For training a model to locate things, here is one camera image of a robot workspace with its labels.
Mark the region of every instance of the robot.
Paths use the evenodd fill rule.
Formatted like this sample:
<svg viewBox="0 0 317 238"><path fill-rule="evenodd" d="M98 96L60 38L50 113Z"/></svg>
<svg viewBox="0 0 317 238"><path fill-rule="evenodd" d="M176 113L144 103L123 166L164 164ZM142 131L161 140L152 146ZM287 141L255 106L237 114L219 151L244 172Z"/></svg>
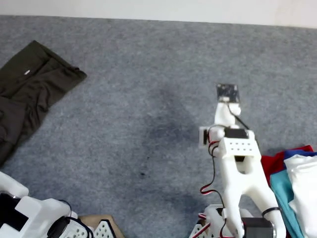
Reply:
<svg viewBox="0 0 317 238"><path fill-rule="evenodd" d="M199 217L191 238L285 238L286 229L274 193L261 166L254 133L238 118L241 113L236 85L217 86L218 105L214 125L200 128L200 145L220 163L224 193L222 204L210 205ZM244 126L236 125L236 120ZM201 189L201 193L212 183ZM79 219L66 201L37 200L29 190L0 172L0 238L116 238L108 220L93 231ZM252 198L262 212L254 218L239 209L242 194Z"/></svg>
<svg viewBox="0 0 317 238"><path fill-rule="evenodd" d="M220 163L224 193L216 192L222 204L210 205L195 225L190 238L285 238L286 229L273 191L261 165L261 154L253 131L238 117L241 113L237 85L217 85L218 104L214 124L200 127L200 146ZM239 121L244 128L236 124ZM255 218L239 208L242 194L248 195L262 212Z"/></svg>
<svg viewBox="0 0 317 238"><path fill-rule="evenodd" d="M93 230L66 201L40 201L28 194L28 188L0 172L1 238L116 238L109 220Z"/></svg>

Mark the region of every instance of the black rubber band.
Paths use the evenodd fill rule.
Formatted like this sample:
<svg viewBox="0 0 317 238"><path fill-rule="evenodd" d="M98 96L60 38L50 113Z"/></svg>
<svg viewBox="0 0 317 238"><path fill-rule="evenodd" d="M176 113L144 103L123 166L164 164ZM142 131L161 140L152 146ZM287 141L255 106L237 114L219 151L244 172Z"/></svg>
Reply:
<svg viewBox="0 0 317 238"><path fill-rule="evenodd" d="M279 208L279 207L271 207L271 208L268 208L268 209L266 209L264 212L262 212L262 217L264 217L264 215L266 214L266 213L269 213L269 212L271 212L271 211L280 211L281 209Z"/></svg>

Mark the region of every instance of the carpet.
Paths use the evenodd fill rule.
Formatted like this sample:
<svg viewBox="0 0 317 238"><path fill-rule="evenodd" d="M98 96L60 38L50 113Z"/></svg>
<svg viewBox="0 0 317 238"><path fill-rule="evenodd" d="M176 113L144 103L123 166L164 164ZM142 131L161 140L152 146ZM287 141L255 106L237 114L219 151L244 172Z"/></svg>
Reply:
<svg viewBox="0 0 317 238"><path fill-rule="evenodd" d="M35 198L112 214L127 238L187 238L220 202L199 193L212 166L198 148L218 82L239 85L263 154L316 145L317 30L1 16L0 32L0 65L37 40L88 75L1 171ZM246 197L241 207L259 214Z"/></svg>

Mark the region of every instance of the white cloth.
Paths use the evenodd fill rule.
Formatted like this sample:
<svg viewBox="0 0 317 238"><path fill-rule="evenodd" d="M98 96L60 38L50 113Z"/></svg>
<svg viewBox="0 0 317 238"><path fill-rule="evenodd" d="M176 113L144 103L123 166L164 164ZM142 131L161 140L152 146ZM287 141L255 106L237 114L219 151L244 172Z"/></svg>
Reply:
<svg viewBox="0 0 317 238"><path fill-rule="evenodd" d="M317 156L294 155L284 163L294 192L289 205L304 237L317 238Z"/></svg>

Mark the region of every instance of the clothing pile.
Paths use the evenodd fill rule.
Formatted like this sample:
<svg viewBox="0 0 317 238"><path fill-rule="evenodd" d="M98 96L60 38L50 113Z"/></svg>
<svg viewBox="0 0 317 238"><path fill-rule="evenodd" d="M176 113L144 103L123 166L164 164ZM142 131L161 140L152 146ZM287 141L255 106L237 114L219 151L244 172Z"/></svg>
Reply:
<svg viewBox="0 0 317 238"><path fill-rule="evenodd" d="M317 152L310 145L262 156L262 166L291 238L317 238Z"/></svg>
<svg viewBox="0 0 317 238"><path fill-rule="evenodd" d="M0 69L0 165L40 127L50 106L85 78L36 41Z"/></svg>

